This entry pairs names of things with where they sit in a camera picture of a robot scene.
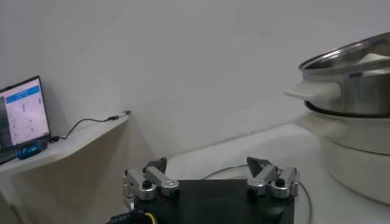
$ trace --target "pot handle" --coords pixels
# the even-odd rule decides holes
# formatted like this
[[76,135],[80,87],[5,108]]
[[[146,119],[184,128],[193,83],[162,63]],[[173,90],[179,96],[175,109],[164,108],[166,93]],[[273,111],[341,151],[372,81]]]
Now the pot handle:
[[293,89],[285,90],[285,95],[306,101],[332,100],[341,95],[341,88],[334,82],[303,81]]
[[294,123],[315,135],[337,138],[347,134],[348,128],[342,122],[309,113],[294,120]]

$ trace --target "white wall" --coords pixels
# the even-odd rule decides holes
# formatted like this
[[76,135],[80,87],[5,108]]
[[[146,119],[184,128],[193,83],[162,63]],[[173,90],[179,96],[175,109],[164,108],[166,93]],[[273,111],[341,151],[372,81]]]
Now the white wall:
[[[387,31],[388,9],[385,0],[0,0],[0,83],[41,74],[54,134],[131,109],[125,133],[137,138],[112,141],[139,167],[151,150],[172,156],[294,118],[302,103],[282,90],[300,80],[299,63]],[[92,223],[86,214],[67,221]]]

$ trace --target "yellow wire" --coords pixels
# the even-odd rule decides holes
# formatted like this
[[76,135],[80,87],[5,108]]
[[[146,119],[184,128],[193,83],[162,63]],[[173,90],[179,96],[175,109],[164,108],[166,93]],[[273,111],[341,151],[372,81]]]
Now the yellow wire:
[[145,215],[148,216],[152,220],[152,224],[157,224],[156,219],[154,218],[154,216],[151,213],[146,212]]

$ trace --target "gray cable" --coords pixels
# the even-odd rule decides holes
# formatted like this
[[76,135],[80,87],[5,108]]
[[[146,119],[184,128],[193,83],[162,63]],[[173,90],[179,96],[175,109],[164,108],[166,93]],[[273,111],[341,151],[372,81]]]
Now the gray cable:
[[309,202],[309,219],[307,221],[308,224],[311,224],[312,222],[312,219],[313,219],[313,204],[311,202],[311,197],[310,197],[310,194],[309,194],[309,191],[307,190],[307,188],[303,185],[302,182],[299,182],[299,185],[302,187],[303,191],[305,192],[306,196],[307,196],[307,200]]
[[223,168],[223,169],[221,169],[221,170],[215,171],[215,172],[213,172],[213,173],[207,175],[206,177],[203,177],[201,180],[205,180],[205,179],[207,179],[207,178],[209,178],[209,177],[211,177],[211,176],[213,176],[213,175],[215,175],[215,174],[217,174],[217,173],[219,173],[219,172],[225,171],[225,170],[230,170],[230,169],[233,169],[233,168],[247,167],[247,166],[248,166],[248,165],[239,165],[239,166],[226,167],[226,168]]

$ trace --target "black cable connector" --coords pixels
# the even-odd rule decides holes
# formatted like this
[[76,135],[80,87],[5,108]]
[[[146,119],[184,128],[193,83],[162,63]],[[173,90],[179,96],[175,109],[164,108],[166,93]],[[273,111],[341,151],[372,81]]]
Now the black cable connector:
[[50,138],[49,142],[50,142],[50,143],[57,142],[57,141],[59,141],[59,139],[66,140],[66,139],[69,137],[69,135],[74,131],[74,129],[76,129],[76,127],[77,127],[81,122],[84,122],[84,121],[93,121],[93,122],[98,122],[98,123],[104,123],[104,122],[107,122],[107,121],[118,120],[119,118],[121,118],[121,117],[123,117],[123,116],[126,116],[126,115],[129,115],[130,113],[131,113],[131,111],[127,110],[127,111],[122,112],[122,113],[119,114],[119,115],[110,116],[110,117],[108,117],[107,119],[104,119],[104,120],[97,120],[97,119],[92,119],[92,118],[81,119],[81,120],[79,120],[75,125],[73,125],[72,129],[71,129],[71,130],[68,132],[68,134],[66,134],[64,137],[53,136],[53,137]]

